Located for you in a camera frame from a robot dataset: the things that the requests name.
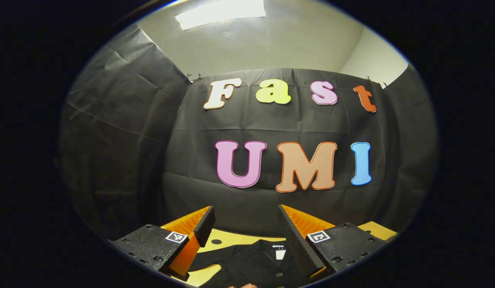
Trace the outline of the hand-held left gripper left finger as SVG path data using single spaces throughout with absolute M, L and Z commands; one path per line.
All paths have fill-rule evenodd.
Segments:
M 146 224 L 109 243 L 144 266 L 187 281 L 191 264 L 198 250 L 206 246 L 215 221 L 214 207 L 206 206 L 162 226 Z

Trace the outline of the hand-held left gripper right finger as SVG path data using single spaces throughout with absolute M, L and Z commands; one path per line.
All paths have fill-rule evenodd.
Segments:
M 388 244 L 372 230 L 330 224 L 286 205 L 279 205 L 278 220 L 300 274 L 310 280 L 361 264 Z

